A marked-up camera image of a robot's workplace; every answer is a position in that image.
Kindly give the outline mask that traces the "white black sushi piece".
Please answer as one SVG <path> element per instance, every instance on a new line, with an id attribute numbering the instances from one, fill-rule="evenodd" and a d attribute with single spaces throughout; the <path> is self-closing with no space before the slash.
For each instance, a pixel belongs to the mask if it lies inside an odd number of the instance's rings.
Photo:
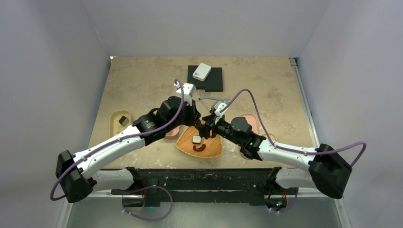
<path id="1" fill-rule="evenodd" d="M 199 135 L 194 135 L 192 137 L 192 143 L 193 144 L 201 144 L 202 138 Z"/>

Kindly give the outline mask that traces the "pink lunch box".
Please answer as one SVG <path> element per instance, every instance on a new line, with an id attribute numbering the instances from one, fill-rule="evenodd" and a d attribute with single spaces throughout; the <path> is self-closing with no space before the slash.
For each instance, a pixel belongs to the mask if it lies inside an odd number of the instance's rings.
<path id="1" fill-rule="evenodd" d="M 180 133 L 180 127 L 179 126 L 175 127 L 165 135 L 165 139 L 174 139 L 179 135 L 179 133 Z"/>

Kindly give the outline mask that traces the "woven bamboo basket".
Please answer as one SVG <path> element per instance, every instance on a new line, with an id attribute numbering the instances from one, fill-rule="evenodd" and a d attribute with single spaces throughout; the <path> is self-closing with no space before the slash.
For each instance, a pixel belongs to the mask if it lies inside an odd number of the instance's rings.
<path id="1" fill-rule="evenodd" d="M 189 156 L 198 158 L 214 158 L 223 154 L 220 136 L 216 135 L 214 138 L 209 139 L 201 138 L 201 144 L 193 144 L 192 137 L 194 135 L 199 135 L 198 130 L 194 126 L 188 127 L 182 132 L 176 141 L 176 148 Z M 199 147 L 202 144 L 206 144 L 206 148 L 202 152 L 195 152 L 192 149 L 194 145 Z"/>

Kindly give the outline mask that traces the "black metal tongs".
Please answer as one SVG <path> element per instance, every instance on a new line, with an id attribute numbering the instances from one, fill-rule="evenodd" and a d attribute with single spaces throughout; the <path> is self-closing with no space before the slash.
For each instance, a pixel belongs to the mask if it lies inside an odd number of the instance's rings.
<path id="1" fill-rule="evenodd" d="M 208 124 L 197 124 L 195 128 L 199 132 L 201 138 L 209 139 L 211 135 L 211 127 Z"/>

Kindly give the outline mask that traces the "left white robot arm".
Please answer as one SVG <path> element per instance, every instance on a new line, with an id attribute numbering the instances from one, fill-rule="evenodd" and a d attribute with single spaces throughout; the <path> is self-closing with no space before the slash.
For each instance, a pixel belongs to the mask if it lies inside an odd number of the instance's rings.
<path id="1" fill-rule="evenodd" d="M 126 190 L 129 194 L 137 194 L 142 182 L 134 168 L 117 170 L 105 169 L 105 166 L 129 152 L 163 139 L 180 125 L 200 123 L 200 116 L 195 100 L 188 103 L 171 96 L 163 101 L 160 108 L 140 116 L 105 142 L 75 154 L 68 150 L 61 152 L 56 166 L 56 185 L 62 188 L 63 197 L 70 203 L 102 190 Z"/>

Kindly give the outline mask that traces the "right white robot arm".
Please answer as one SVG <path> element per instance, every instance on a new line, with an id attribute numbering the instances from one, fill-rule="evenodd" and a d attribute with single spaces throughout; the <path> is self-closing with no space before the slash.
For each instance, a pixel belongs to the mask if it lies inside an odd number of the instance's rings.
<path id="1" fill-rule="evenodd" d="M 218 121 L 212 116 L 203 118 L 195 128 L 204 138 L 219 135 L 238 145 L 241 153 L 248 159 L 273 161 L 289 165 L 268 178 L 267 188 L 279 193 L 288 188 L 315 188 L 324 195 L 341 199 L 352 167 L 331 147 L 321 144 L 319 148 L 301 148 L 278 142 L 253 132 L 252 126 L 244 117 L 236 117 L 230 123 Z"/>

